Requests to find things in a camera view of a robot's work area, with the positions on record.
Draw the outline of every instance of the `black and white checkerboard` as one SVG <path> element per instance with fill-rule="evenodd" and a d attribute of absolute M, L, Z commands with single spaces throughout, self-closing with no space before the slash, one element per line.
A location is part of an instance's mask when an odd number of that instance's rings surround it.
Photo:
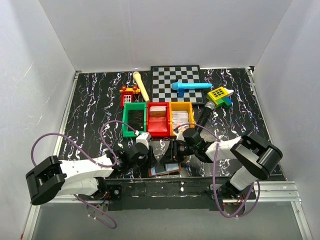
<path fill-rule="evenodd" d="M 152 72 L 152 101 L 153 102 L 191 102 L 203 104 L 202 89 L 186 89 L 183 97 L 171 89 L 171 84 L 200 83 L 199 66 L 153 66 Z"/>

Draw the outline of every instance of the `yellow box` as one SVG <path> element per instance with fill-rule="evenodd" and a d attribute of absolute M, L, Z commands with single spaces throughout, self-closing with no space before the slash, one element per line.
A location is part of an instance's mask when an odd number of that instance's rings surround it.
<path fill-rule="evenodd" d="M 173 128 L 172 128 L 172 111 L 187 111 L 188 116 L 189 116 L 189 123 L 195 124 L 195 119 L 194 119 L 194 113 L 192 109 L 192 104 L 189 101 L 183 101 L 183 102 L 175 102 L 175 101 L 170 101 L 169 102 L 169 110 L 170 110 L 170 136 L 175 136 L 173 133 Z M 189 125 L 189 128 L 194 128 L 195 125 Z"/>
<path fill-rule="evenodd" d="M 227 96 L 228 92 L 225 90 L 225 88 L 223 86 L 221 86 L 221 87 L 218 87 L 217 89 L 209 92 L 209 94 L 214 100 L 218 100 L 222 97 Z"/>

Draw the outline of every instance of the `floor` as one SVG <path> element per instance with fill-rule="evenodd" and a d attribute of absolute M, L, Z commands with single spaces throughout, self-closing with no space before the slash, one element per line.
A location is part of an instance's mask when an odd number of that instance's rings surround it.
<path fill-rule="evenodd" d="M 144 86 L 150 99 L 152 98 L 152 76 L 150 71 L 140 72 Z M 231 96 L 233 106 L 229 109 L 218 108 L 211 114 L 206 127 L 220 137 L 221 140 L 230 140 L 241 136 L 246 130 L 254 130 L 262 137 L 269 139 L 264 119 L 257 104 L 256 96 L 248 76 L 249 70 L 245 68 L 230 69 L 202 69 L 202 81 L 212 83 L 216 89 L 226 87 L 234 90 Z M 102 144 L 99 130 L 103 123 L 109 120 L 122 120 L 123 110 L 120 106 L 121 94 L 119 90 L 125 85 L 135 85 L 132 72 L 97 72 L 80 73 L 78 75 L 74 96 L 72 99 L 65 134 L 71 136 L 91 157 L 99 157 L 107 151 Z M 142 96 L 134 95 L 134 102 L 143 102 Z M 194 118 L 197 121 L 203 106 L 193 106 Z M 105 132 L 106 142 L 111 146 L 132 145 L 134 138 L 123 138 L 121 126 L 114 124 Z M 205 131 L 201 136 L 212 141 Z M 154 154 L 166 151 L 169 138 L 154 138 L 151 140 Z M 76 151 L 71 144 L 63 141 L 60 148 L 59 159 L 81 160 L 85 157 Z M 237 159 L 220 160 L 216 163 L 216 177 L 229 177 L 241 167 Z M 210 177 L 212 164 L 199 161 L 194 155 L 183 163 L 182 170 L 175 175 L 165 175 L 162 178 Z M 278 165 L 272 175 L 282 175 Z M 117 178 L 147 178 L 148 173 L 139 168 L 133 168 Z"/>

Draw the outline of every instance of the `red box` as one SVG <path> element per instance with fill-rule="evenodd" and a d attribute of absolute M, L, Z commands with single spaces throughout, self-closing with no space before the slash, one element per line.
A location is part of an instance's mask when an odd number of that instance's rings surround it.
<path fill-rule="evenodd" d="M 150 117 L 150 107 L 166 106 L 165 117 Z M 170 136 L 170 105 L 169 102 L 147 102 L 146 104 L 146 131 L 154 137 Z"/>

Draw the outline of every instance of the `white enclosure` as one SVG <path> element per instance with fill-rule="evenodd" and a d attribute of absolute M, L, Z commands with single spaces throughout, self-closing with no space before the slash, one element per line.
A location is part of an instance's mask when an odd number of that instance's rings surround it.
<path fill-rule="evenodd" d="M 256 66 L 281 165 L 320 239 L 320 3 L 316 0 L 0 0 L 0 239 L 23 233 L 30 150 L 58 132 L 76 71 Z M 36 161 L 56 138 L 36 149 Z"/>
<path fill-rule="evenodd" d="M 296 183 L 314 239 L 320 239 L 319 43 L 320 2 L 294 0 L 254 74 L 271 138 L 283 151 L 284 175 Z"/>
<path fill-rule="evenodd" d="M 292 0 L 39 0 L 76 70 L 255 66 Z"/>
<path fill-rule="evenodd" d="M 57 131 L 75 70 L 38 0 L 1 0 L 0 239 L 19 239 L 30 209 L 30 149 Z M 56 138 L 36 149 L 43 160 Z"/>

